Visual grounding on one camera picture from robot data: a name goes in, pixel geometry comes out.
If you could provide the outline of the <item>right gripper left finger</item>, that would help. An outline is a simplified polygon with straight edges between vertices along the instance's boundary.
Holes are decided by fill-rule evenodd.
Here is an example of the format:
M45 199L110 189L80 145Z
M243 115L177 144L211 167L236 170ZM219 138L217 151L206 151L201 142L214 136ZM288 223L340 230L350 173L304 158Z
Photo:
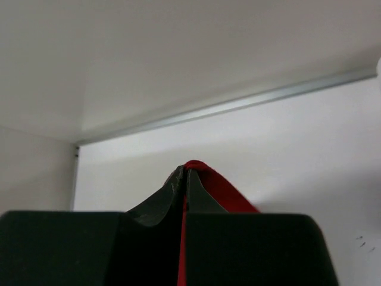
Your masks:
M142 285L177 285L185 196L185 167L178 166L164 185L126 214L134 236L134 274Z

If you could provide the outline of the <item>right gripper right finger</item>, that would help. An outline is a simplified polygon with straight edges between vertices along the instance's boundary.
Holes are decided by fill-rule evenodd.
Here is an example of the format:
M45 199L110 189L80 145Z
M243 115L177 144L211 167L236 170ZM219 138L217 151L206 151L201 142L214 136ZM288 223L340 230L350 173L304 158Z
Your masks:
M186 285L217 285L221 250L218 227L227 214L203 186L198 171L188 170L186 187Z

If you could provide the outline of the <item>dark red t shirt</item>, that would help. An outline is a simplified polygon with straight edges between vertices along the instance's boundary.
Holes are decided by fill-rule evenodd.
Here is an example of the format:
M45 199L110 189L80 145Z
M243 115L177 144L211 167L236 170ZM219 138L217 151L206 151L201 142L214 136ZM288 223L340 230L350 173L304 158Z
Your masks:
M195 170L199 175L203 187L225 210L234 213L259 213L253 206L225 177L209 167L202 161L191 160L185 164L186 170ZM177 285L186 285L185 270L185 222L186 222L186 199L183 200L182 232L179 254L179 270Z

